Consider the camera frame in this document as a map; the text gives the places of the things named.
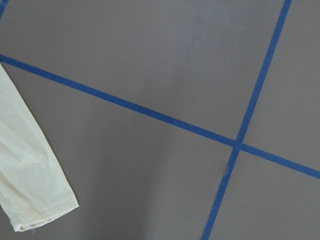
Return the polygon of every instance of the gray surface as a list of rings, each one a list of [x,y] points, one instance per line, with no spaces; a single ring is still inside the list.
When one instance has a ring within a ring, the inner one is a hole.
[[[315,240],[319,179],[241,152],[210,240]]]
[[[10,1],[0,53],[235,139],[282,4]]]
[[[200,239],[230,147],[4,67],[79,201],[33,236],[15,233],[1,210],[4,239]]]
[[[320,1],[293,1],[244,142],[320,170]]]

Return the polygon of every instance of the cream fabric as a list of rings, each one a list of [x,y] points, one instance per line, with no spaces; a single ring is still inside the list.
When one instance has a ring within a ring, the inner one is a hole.
[[[1,65],[0,204],[16,232],[40,227],[79,206],[44,134]]]

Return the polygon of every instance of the blue line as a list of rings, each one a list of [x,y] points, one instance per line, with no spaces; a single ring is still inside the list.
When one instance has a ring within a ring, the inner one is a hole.
[[[221,206],[222,200],[223,200],[225,192],[227,190],[231,174],[233,172],[233,169],[235,167],[235,164],[236,164],[236,161],[237,161],[237,158],[239,155],[239,151],[240,151],[240,149],[242,149],[243,141],[245,139],[245,136],[246,136],[246,133],[247,133],[247,130],[249,127],[249,123],[251,121],[255,107],[257,105],[257,101],[258,101],[261,89],[262,89],[264,81],[266,79],[267,72],[269,70],[272,58],[273,58],[275,50],[276,50],[277,43],[278,43],[280,35],[281,35],[281,31],[283,29],[286,17],[288,15],[291,1],[292,0],[285,0],[285,2],[283,3],[283,7],[281,9],[280,16],[279,16],[278,21],[276,23],[276,26],[275,26],[275,29],[274,29],[274,32],[273,32],[273,35],[271,38],[271,42],[269,44],[267,53],[265,55],[265,58],[264,58],[259,76],[257,78],[256,84],[254,86],[253,93],[251,95],[248,107],[245,111],[245,115],[243,117],[241,127],[240,127],[238,135],[236,137],[236,143],[233,146],[230,158],[228,160],[227,171],[221,180],[217,195],[215,197],[214,203],[212,205],[212,208],[211,208],[211,211],[209,214],[208,221],[207,221],[205,228],[203,230],[201,240],[208,240],[209,239],[212,228],[215,224],[219,208]]]
[[[162,122],[233,147],[235,140],[0,54],[0,61]]]
[[[9,2],[9,0],[2,0],[0,3],[0,20],[5,12],[5,9],[6,9],[8,2]]]
[[[317,179],[320,179],[320,171],[317,171],[317,170],[312,169],[310,167],[301,165],[301,164],[296,163],[294,161],[290,161],[290,160],[285,159],[283,157],[274,155],[272,153],[260,150],[258,148],[255,148],[253,146],[249,146],[249,145],[246,145],[246,144],[243,144],[241,146],[241,150],[245,151],[245,152],[247,152],[249,154],[256,155],[256,156],[258,156],[260,158],[269,160],[271,162],[280,164],[282,166],[288,167],[290,169],[296,170],[298,172],[301,172],[301,173],[307,174],[309,176],[315,177]]]

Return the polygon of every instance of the blue tape strip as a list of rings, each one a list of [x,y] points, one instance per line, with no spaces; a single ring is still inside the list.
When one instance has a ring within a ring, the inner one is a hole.
[[[244,152],[247,152],[249,154],[258,156],[260,158],[269,160],[271,162],[280,164],[280,165],[285,166],[287,168],[290,168],[290,169],[296,170],[298,172],[307,174],[309,176],[315,177],[317,179],[320,179],[320,171],[317,171],[317,170],[312,169],[310,167],[301,165],[301,164],[296,163],[294,161],[290,161],[290,160],[285,159],[283,157],[274,155],[272,153],[260,150],[258,148],[255,148],[253,146],[249,146],[249,145],[246,145],[246,144],[243,144],[241,146],[241,150],[244,151]]]
[[[2,0],[0,3],[0,20],[6,10],[6,6],[7,6],[8,2],[9,2],[9,0]]]
[[[192,125],[192,124],[187,123],[185,121],[178,120],[176,118],[173,118],[171,116],[168,116],[168,115],[162,114],[160,112],[151,110],[151,109],[146,108],[144,106],[137,105],[137,104],[132,103],[130,101],[127,101],[127,100],[124,100],[122,98],[110,95],[110,94],[105,93],[103,91],[94,89],[92,87],[86,86],[86,85],[78,83],[76,81],[72,81],[70,79],[67,79],[65,77],[62,77],[62,76],[53,74],[51,72],[42,70],[40,68],[31,66],[29,64],[26,64],[26,63],[23,63],[21,61],[15,60],[13,58],[4,56],[2,54],[0,54],[0,61],[4,62],[6,64],[9,64],[11,66],[17,67],[19,69],[25,70],[27,72],[36,74],[38,76],[44,77],[46,79],[49,79],[49,80],[55,81],[57,83],[63,84],[65,86],[71,87],[73,89],[77,89],[77,90],[79,90],[81,92],[90,94],[90,95],[95,96],[97,98],[100,98],[100,99],[106,100],[108,102],[117,104],[119,106],[125,107],[127,109],[131,109],[131,110],[133,110],[135,112],[147,115],[149,117],[152,117],[154,119],[160,120],[162,122],[177,126],[177,127],[181,128],[181,129],[187,130],[189,132],[192,132],[192,133],[201,135],[203,137],[212,139],[212,140],[217,141],[219,143],[226,144],[226,145],[231,146],[231,147],[233,147],[233,145],[235,143],[235,141],[233,139],[230,139],[228,137],[225,137],[225,136],[222,136],[220,134],[208,131],[206,129],[203,129],[203,128],[195,126],[195,125]]]
[[[280,16],[278,18],[278,21],[276,23],[272,38],[271,38],[271,42],[269,44],[267,53],[265,55],[259,76],[257,78],[257,81],[255,83],[254,89],[253,89],[253,93],[251,95],[248,107],[245,111],[242,123],[241,123],[241,127],[239,129],[238,135],[236,137],[236,143],[234,144],[234,147],[232,149],[230,158],[228,160],[228,167],[227,167],[227,171],[225,173],[225,175],[223,176],[217,195],[215,197],[214,203],[212,205],[210,214],[209,214],[209,218],[208,221],[205,225],[204,231],[202,233],[202,237],[201,240],[208,240],[212,231],[212,228],[215,224],[217,215],[218,215],[218,211],[219,208],[221,206],[222,200],[224,198],[225,192],[227,190],[228,187],[228,183],[231,177],[231,174],[233,172],[233,169],[235,167],[238,155],[239,155],[239,151],[242,148],[242,144],[243,141],[245,139],[248,127],[249,127],[249,123],[251,121],[252,115],[254,113],[255,107],[257,105],[257,101],[260,95],[260,92],[262,90],[264,81],[266,79],[267,76],[267,72],[269,70],[272,58],[274,56],[275,50],[276,50],[276,46],[277,43],[279,41],[280,35],[281,35],[281,31],[283,29],[286,17],[288,15],[289,12],[289,8],[291,5],[292,0],[286,0],[283,3],[282,9],[281,9],[281,13]]]

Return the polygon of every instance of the gray square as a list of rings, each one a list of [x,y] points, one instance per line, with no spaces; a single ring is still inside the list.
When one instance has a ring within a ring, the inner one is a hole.
[[[0,53],[235,139],[283,0],[24,0]]]
[[[244,142],[320,170],[320,2],[293,1]]]
[[[211,240],[314,240],[320,180],[240,152]]]
[[[231,147],[4,65],[79,208],[4,239],[200,239]]]

